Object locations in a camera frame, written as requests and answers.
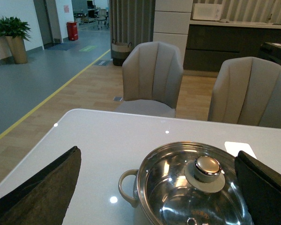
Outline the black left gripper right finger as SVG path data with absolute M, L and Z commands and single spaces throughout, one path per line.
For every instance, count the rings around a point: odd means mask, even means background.
M 235 171 L 254 224 L 281 225 L 281 174 L 242 150 Z

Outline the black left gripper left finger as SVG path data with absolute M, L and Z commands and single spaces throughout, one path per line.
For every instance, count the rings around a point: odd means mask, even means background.
M 0 198 L 0 225 L 60 225 L 75 191 L 81 151 L 74 146 Z

